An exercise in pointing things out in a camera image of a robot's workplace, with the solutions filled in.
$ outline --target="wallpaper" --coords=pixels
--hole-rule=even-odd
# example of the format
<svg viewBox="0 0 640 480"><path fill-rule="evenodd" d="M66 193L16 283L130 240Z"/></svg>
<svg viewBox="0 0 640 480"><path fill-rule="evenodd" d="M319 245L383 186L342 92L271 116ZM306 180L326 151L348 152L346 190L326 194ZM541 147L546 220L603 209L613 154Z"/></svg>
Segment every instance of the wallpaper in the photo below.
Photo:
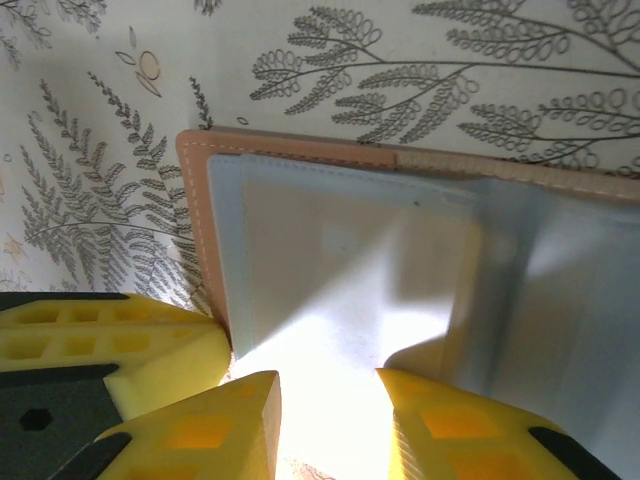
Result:
<svg viewBox="0 0 640 480"><path fill-rule="evenodd" d="M214 125L640 177L640 0L0 0L0 288L206 310Z"/></svg>

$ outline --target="botanical print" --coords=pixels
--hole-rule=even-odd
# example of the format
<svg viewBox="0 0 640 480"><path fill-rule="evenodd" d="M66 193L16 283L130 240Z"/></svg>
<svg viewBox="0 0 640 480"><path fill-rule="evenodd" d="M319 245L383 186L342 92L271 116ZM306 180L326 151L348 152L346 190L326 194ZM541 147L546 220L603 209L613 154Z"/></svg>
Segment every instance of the botanical print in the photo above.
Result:
<svg viewBox="0 0 640 480"><path fill-rule="evenodd" d="M26 292L29 283L23 272L19 274L8 268L0 268L0 292Z"/></svg>
<svg viewBox="0 0 640 480"><path fill-rule="evenodd" d="M135 50L138 42L133 27L129 27L129 43ZM137 67L138 70L136 71L136 78L145 90L156 97L162 97L156 86L153 84L154 81L160 78L160 63L153 52L145 50L140 54L140 57L137 60L125 52L116 52L116 55L125 64Z"/></svg>
<svg viewBox="0 0 640 480"><path fill-rule="evenodd" d="M213 12L222 5L222 0L194 0L193 8L202 15L213 15Z"/></svg>
<svg viewBox="0 0 640 480"><path fill-rule="evenodd" d="M77 292L78 286L68 280L61 280L60 285L49 285L49 292Z"/></svg>
<svg viewBox="0 0 640 480"><path fill-rule="evenodd" d="M90 290L121 291L133 279L138 293L206 311L180 169L164 160L167 137L158 138L153 124L145 126L137 110L97 76L89 77L116 107L134 167L144 177L127 173L124 163L108 163L108 143L95 141L42 81L47 110L68 152L56 151L40 122L28 116L41 158L22 147L33 182L23 187L24 243L48 252L74 284ZM145 203L131 201L138 191Z"/></svg>
<svg viewBox="0 0 640 480"><path fill-rule="evenodd" d="M38 49L51 48L48 40L51 31L39 23L40 14L51 15L49 3L50 0L0 0L0 18L4 15L8 24L3 30L0 23L0 47L15 70L20 67L23 39ZM53 3L63 21L83 25L88 33L98 31L107 10L106 0L53 0ZM16 33L22 33L20 40Z"/></svg>
<svg viewBox="0 0 640 480"><path fill-rule="evenodd" d="M202 93L202 87L198 83L198 81L189 77L189 83L191 84L191 90L193 91L193 95L196 97L196 107L198 107L198 116L202 123L198 125L200 130L211 130L213 128L213 118L211 117L211 110L209 108L209 104L207 103L206 98L204 97L204 93Z"/></svg>
<svg viewBox="0 0 640 480"><path fill-rule="evenodd" d="M362 12L312 7L309 15L293 22L295 31L287 41L297 47L295 50L272 50L257 59L253 74L262 85L251 98L295 97L297 101L284 113L300 115L339 92L351 91L353 94L334 100L334 105L345 111L334 114L331 120L366 127L358 138L361 143L414 143L465 107L470 120L477 120L460 123L460 131L503 149L512 160L576 170L598 169L606 147L596 146L640 137L640 90L615 82L640 79L640 8L631 0L569 0L565 8L570 10L574 26L568 28L519 15L525 3L454 0L413 8L414 15L457 24L459 28L451 29L447 40L457 49L473 52L477 57L473 62L440 57L382 58L375 46L382 41L383 32ZM604 52L617 67L590 69L545 63L576 48L578 41ZM486 68L605 76L611 79L611 88L525 105L482 103L482 85L474 73ZM361 71L365 72L363 77L354 80ZM307 76L315 79L315 86L305 92L301 80ZM389 89L403 89L407 94L389 101ZM471 104L472 99L480 103ZM582 133L539 133L543 124L559 123L580 127ZM637 178L639 163L640 158L633 155L628 166L616 173Z"/></svg>

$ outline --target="black plastic part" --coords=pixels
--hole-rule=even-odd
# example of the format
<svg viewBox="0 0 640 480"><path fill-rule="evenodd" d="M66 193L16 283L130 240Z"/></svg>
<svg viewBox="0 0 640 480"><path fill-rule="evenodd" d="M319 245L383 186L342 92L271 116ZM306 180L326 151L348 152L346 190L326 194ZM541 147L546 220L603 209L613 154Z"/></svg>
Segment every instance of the black plastic part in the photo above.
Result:
<svg viewBox="0 0 640 480"><path fill-rule="evenodd" d="M117 369L106 364L0 373L0 480L45 480L122 423L103 381Z"/></svg>
<svg viewBox="0 0 640 480"><path fill-rule="evenodd" d="M78 382L104 378L118 370L118 364L78 365L75 367L39 368L37 370L19 370L0 372L0 389L26 387L51 383Z"/></svg>
<svg viewBox="0 0 640 480"><path fill-rule="evenodd" d="M96 480L126 448L131 435L118 432L85 445L48 480Z"/></svg>
<svg viewBox="0 0 640 480"><path fill-rule="evenodd" d="M579 480L622 480L573 438L546 427L531 427L529 433Z"/></svg>
<svg viewBox="0 0 640 480"><path fill-rule="evenodd" d="M124 293L110 292L0 292L0 312L39 300L128 300Z"/></svg>

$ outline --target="yellow foam block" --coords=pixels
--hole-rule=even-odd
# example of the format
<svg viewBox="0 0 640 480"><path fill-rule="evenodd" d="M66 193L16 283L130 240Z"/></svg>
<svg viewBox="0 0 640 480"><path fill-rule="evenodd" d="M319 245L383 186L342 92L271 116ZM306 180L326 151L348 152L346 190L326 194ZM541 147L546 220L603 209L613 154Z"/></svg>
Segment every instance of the yellow foam block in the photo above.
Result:
<svg viewBox="0 0 640 480"><path fill-rule="evenodd" d="M220 324L138 295L0 313L0 372L117 364L104 382L124 420L215 387L230 359Z"/></svg>
<svg viewBox="0 0 640 480"><path fill-rule="evenodd" d="M530 412L393 369L379 369L394 409L393 480L575 480L528 432Z"/></svg>
<svg viewBox="0 0 640 480"><path fill-rule="evenodd" d="M210 318L142 295L125 300L37 300L0 311L0 328L209 323Z"/></svg>
<svg viewBox="0 0 640 480"><path fill-rule="evenodd" d="M277 372L260 372L104 432L132 436L99 480L273 480L280 433Z"/></svg>

